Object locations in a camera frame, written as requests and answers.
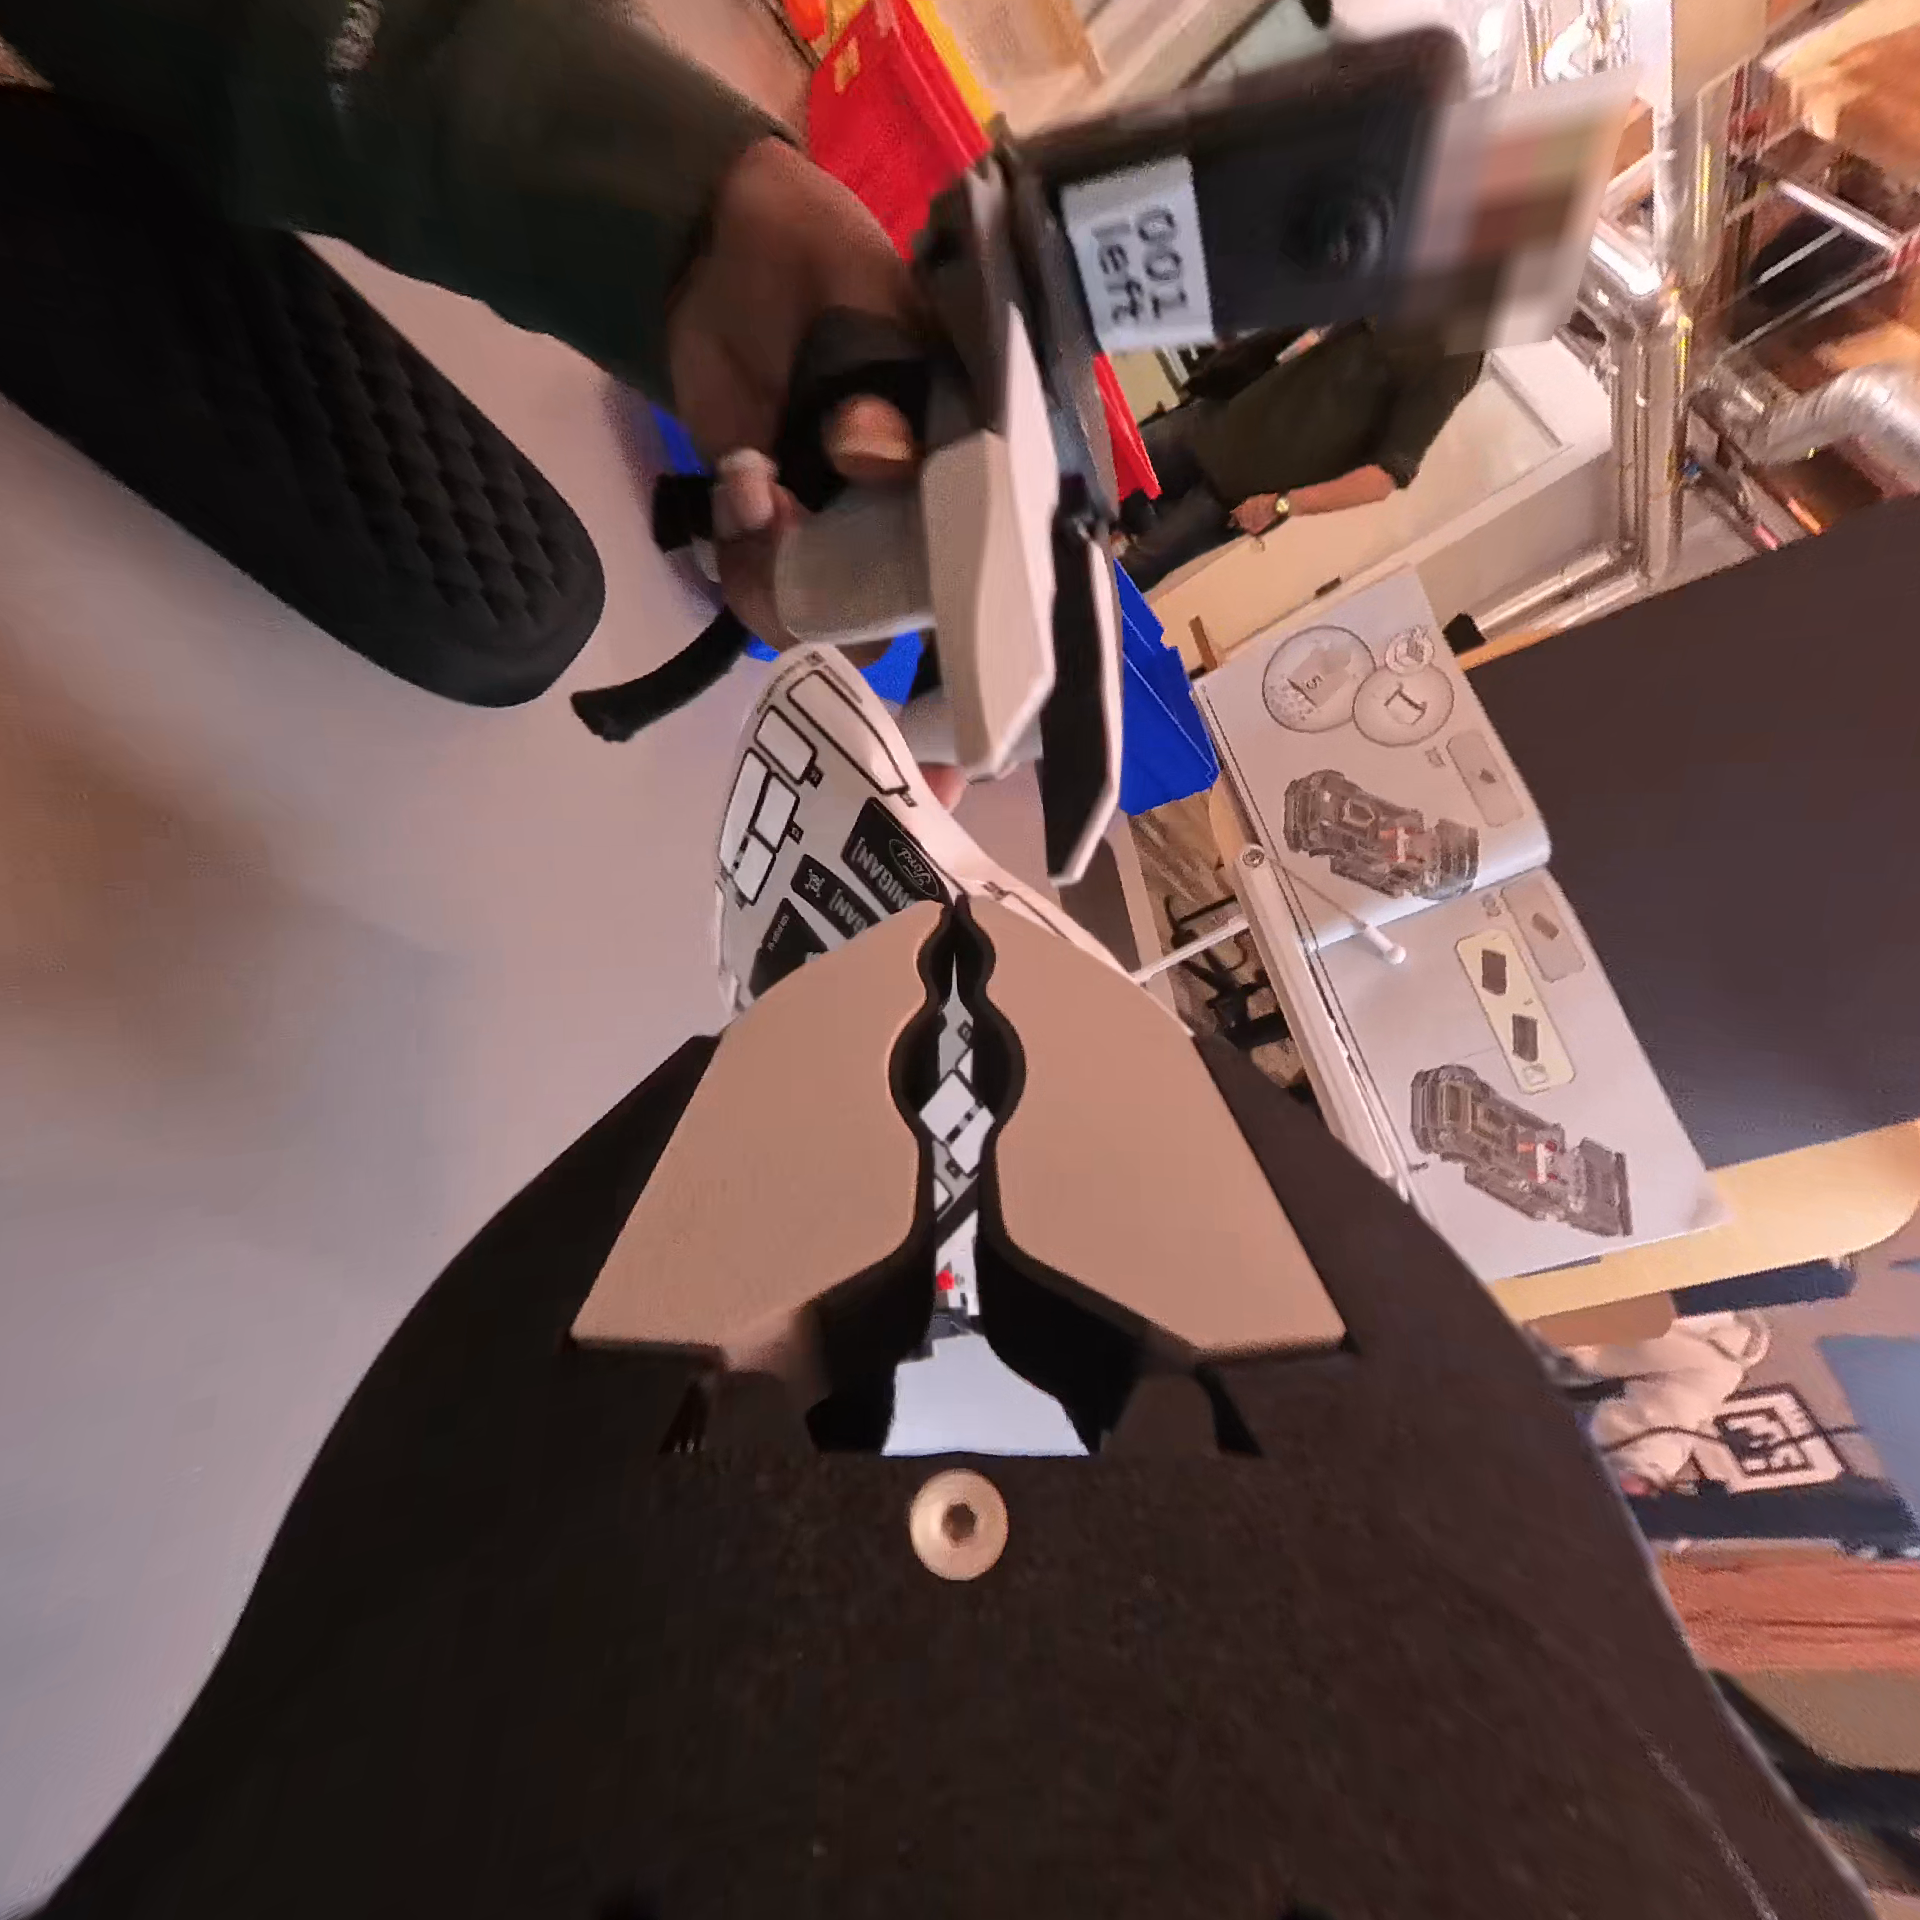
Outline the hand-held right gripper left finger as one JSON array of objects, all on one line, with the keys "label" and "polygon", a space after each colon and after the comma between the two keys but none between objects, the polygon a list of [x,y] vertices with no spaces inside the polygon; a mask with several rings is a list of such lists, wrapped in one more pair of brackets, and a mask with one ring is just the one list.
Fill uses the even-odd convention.
[{"label": "hand-held right gripper left finger", "polygon": [[911,907],[804,963],[721,1036],[571,1329],[596,1350],[823,1374],[823,1307],[907,1247],[922,1142],[892,1082],[928,1014]]}]

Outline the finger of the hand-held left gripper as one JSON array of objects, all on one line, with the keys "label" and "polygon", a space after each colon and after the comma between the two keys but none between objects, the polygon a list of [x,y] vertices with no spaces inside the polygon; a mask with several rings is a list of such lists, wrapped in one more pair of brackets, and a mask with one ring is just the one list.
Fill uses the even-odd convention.
[{"label": "finger of the hand-held left gripper", "polygon": [[932,635],[954,762],[975,781],[1014,764],[1059,684],[1062,467],[1038,361],[1007,354],[989,390],[1000,423],[932,447],[922,467]]},{"label": "finger of the hand-held left gripper", "polygon": [[1038,792],[1049,882],[1063,889],[1086,877],[1119,810],[1123,614],[1111,552],[1076,506],[1056,511],[1053,561],[1056,684],[1038,723]]}]

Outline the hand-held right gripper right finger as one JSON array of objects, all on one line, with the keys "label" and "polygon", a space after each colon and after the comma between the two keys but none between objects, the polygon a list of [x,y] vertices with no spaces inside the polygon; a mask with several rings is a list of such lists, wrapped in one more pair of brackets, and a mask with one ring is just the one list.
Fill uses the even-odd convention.
[{"label": "hand-held right gripper right finger", "polygon": [[982,1041],[982,1333],[1017,1375],[1321,1355],[1330,1283],[1204,1050],[1132,974],[995,895],[953,910]]}]

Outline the sticker sheet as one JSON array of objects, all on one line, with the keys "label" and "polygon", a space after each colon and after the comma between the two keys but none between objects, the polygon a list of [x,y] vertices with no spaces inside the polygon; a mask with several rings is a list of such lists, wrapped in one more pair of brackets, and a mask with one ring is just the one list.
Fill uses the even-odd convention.
[{"label": "sticker sheet", "polygon": [[[893,715],[829,652],[777,666],[741,737],[719,828],[719,990],[730,1018],[804,963],[920,905],[989,899],[1079,940],[1062,901],[987,854],[911,762]],[[932,1054],[907,1068],[932,1196],[932,1330],[980,1330],[978,1202],[995,1115],[975,1016],[945,974]]]}]

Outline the person's left forearm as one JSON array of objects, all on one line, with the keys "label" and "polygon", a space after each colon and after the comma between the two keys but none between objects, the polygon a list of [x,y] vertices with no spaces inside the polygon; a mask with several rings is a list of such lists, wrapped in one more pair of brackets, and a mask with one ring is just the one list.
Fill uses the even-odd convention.
[{"label": "person's left forearm", "polygon": [[668,317],[781,125],[618,2],[216,2],[229,204],[668,395]]}]

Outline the lego instruction booklet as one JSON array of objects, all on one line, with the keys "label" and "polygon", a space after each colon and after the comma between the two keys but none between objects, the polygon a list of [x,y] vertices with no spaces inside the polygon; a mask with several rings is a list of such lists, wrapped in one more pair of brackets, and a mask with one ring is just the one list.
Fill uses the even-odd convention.
[{"label": "lego instruction booklet", "polygon": [[1478,1281],[1732,1219],[1415,573],[1249,641],[1194,697],[1319,1111]]}]

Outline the person's left hand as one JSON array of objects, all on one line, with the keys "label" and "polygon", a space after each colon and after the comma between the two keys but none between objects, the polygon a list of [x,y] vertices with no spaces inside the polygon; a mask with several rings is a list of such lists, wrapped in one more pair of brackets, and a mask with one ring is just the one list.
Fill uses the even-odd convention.
[{"label": "person's left hand", "polygon": [[829,309],[855,309],[928,345],[932,323],[878,217],[801,150],[762,136],[712,200],[709,236],[668,306],[673,407],[719,481],[719,587],[774,649],[777,561],[801,506],[777,482],[794,369]]}]

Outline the red plastic bin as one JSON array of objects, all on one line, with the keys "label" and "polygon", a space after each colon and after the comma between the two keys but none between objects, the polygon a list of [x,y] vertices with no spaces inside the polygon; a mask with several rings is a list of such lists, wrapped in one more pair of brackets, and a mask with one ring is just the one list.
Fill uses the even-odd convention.
[{"label": "red plastic bin", "polygon": [[[904,260],[939,199],[1034,105],[1107,79],[1094,2],[787,2],[816,47],[804,139]],[[1104,349],[1204,337],[1213,306],[1185,155],[1062,186]]]}]

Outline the white booklet stand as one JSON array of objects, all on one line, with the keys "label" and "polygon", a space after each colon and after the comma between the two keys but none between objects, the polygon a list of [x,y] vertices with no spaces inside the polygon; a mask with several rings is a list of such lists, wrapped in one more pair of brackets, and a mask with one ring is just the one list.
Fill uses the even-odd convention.
[{"label": "white booklet stand", "polygon": [[[1154,914],[1154,940],[1161,952],[1161,972],[1175,963],[1173,921],[1178,914],[1201,924],[1201,895],[1215,882],[1228,884],[1228,905],[1213,907],[1213,933],[1204,947],[1243,938],[1267,948],[1254,933],[1232,933],[1224,912],[1236,912],[1245,901],[1236,884],[1252,871],[1236,854],[1220,866],[1213,828],[1201,843],[1185,843],[1173,828],[1151,818],[1123,822],[1123,838],[1134,849],[1143,887],[1160,901],[1143,907]],[[1358,1129],[1344,1125],[1337,1099],[1321,1099],[1323,1125],[1335,1138],[1370,1167],[1379,1180],[1407,1196],[1405,1174],[1374,1122],[1359,1120]],[[1917,1122],[1891,1125],[1786,1154],[1732,1163],[1712,1174],[1726,1217],[1693,1235],[1640,1245],[1624,1254],[1606,1254],[1582,1263],[1564,1263],[1525,1277],[1489,1283],[1496,1304],[1518,1325],[1532,1325],[1564,1344],[1596,1344],[1660,1330],[1677,1316],[1677,1291],[1700,1283],[1772,1269],[1783,1263],[1833,1258],[1847,1261],[1906,1227],[1917,1212]]]}]

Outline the black flat panel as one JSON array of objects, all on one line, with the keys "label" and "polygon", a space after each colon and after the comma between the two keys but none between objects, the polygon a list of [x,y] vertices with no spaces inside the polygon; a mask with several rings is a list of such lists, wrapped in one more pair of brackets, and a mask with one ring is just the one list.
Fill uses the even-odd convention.
[{"label": "black flat panel", "polygon": [[1708,1170],[1917,1120],[1917,497],[1469,679]]}]

